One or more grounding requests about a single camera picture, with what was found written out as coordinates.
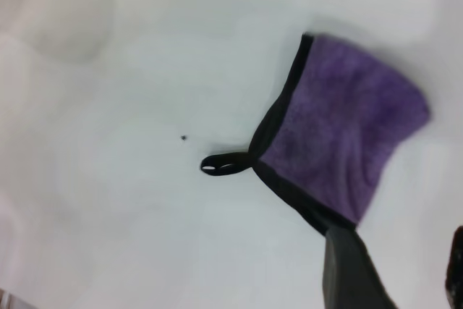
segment dark object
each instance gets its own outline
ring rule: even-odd
[[[323,298],[326,309],[396,309],[355,231],[326,233]]]
[[[321,234],[354,229],[395,147],[428,120],[421,92],[398,72],[344,41],[304,34],[248,152],[209,156],[201,169],[252,167]]]
[[[451,244],[446,292],[452,309],[463,308],[463,227],[458,227]]]

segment black handle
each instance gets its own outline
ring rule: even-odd
[[[213,177],[242,172],[253,164],[247,152],[232,152],[206,157],[201,162],[201,170]]]

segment white table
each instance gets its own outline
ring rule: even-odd
[[[462,0],[1,11],[0,287],[41,309],[323,308],[324,239],[252,171],[198,168],[246,147],[311,30],[363,45],[428,96],[433,121],[388,163],[359,233],[400,308],[447,308],[463,223]]]

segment purple towel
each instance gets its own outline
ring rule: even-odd
[[[345,41],[303,35],[249,151],[207,157],[201,169],[252,167],[322,234],[354,229],[395,147],[428,120],[422,93],[397,71]]]

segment black strap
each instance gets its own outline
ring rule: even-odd
[[[208,175],[220,177],[242,172],[250,168],[252,163],[252,157],[247,152],[224,153],[204,158],[201,170]]]

